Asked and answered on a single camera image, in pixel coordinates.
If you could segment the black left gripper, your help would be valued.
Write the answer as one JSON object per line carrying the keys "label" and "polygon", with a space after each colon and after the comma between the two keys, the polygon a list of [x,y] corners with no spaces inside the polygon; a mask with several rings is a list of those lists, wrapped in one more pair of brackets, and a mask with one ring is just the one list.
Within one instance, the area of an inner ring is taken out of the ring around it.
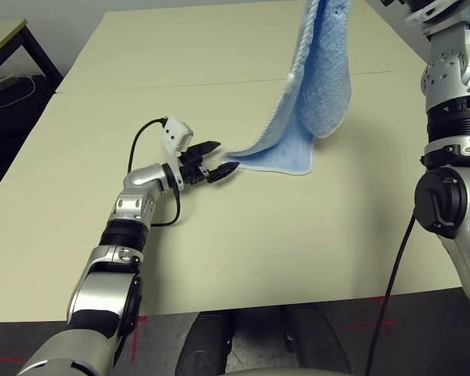
{"label": "black left gripper", "polygon": [[211,153],[220,145],[220,142],[205,141],[193,145],[191,151],[181,153],[179,171],[184,185],[192,186],[204,180],[208,180],[208,183],[215,183],[237,169],[238,162],[226,162],[210,171],[203,165],[203,156]]}

